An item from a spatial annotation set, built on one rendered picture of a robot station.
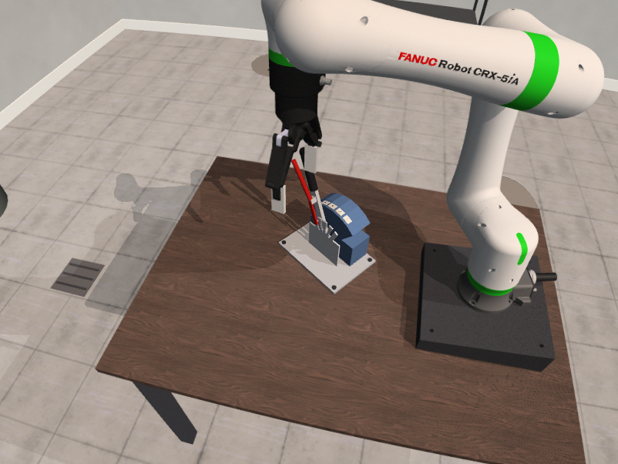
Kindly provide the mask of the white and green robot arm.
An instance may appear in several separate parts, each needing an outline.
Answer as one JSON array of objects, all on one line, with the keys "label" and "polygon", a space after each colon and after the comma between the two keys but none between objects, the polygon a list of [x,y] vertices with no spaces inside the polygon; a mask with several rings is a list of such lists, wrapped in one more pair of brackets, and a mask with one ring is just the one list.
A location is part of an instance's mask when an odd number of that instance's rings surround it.
[{"label": "white and green robot arm", "polygon": [[311,97],[332,84],[326,74],[351,74],[472,97],[446,197],[472,245],[457,283],[470,308],[529,306],[536,281],[557,280],[528,270],[538,233],[500,191],[502,170],[518,111],[565,119],[594,104],[604,82],[594,51],[515,8],[473,25],[372,0],[261,0],[261,7],[270,88],[280,96]]}]

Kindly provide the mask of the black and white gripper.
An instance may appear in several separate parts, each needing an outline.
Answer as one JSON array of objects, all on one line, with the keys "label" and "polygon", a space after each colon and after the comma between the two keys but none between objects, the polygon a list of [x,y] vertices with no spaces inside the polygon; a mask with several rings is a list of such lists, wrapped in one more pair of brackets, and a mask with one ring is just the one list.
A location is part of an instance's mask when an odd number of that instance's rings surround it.
[{"label": "black and white gripper", "polygon": [[[304,140],[304,170],[317,172],[317,150],[321,147],[321,127],[317,117],[318,94],[307,98],[288,98],[275,93],[275,113],[283,123],[280,134],[273,134],[265,186],[271,188],[272,210],[286,212],[284,185],[292,157]],[[288,146],[291,144],[293,146]]]}]

